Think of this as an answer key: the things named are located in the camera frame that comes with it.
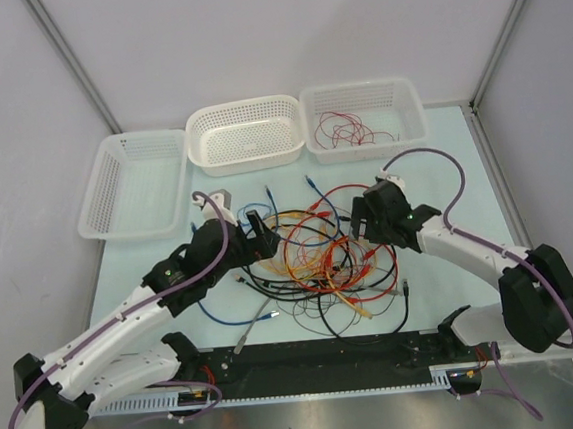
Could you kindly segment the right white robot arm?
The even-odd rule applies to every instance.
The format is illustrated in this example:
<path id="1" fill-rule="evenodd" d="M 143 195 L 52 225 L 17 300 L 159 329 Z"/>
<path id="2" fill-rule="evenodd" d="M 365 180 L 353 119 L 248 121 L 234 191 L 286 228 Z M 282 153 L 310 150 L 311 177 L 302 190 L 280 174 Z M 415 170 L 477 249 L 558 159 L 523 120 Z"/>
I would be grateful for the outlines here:
<path id="1" fill-rule="evenodd" d="M 390 180 L 354 197 L 350 212 L 353 238 L 443 259 L 498 292 L 497 304 L 463 306 L 447 318 L 439 346 L 449 360 L 464 361 L 477 344 L 510 339 L 533 353 L 573 348 L 573 277 L 557 249 L 493 243 L 439 209 L 410 206 Z"/>

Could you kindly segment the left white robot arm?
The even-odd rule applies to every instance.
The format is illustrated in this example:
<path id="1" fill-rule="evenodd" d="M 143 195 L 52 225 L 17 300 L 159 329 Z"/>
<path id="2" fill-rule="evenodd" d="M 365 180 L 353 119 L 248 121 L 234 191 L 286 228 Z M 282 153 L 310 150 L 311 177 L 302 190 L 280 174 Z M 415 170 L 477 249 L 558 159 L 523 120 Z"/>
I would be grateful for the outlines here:
<path id="1" fill-rule="evenodd" d="M 251 235 L 238 222 L 206 220 L 102 321 L 49 355 L 19 358 L 13 373 L 20 408 L 41 408 L 44 429 L 82 429 L 113 400 L 168 381 L 195 380 L 201 356 L 179 331 L 143 353 L 124 351 L 203 300 L 227 272 L 276 255 L 278 234 L 256 212 L 246 216 Z"/>

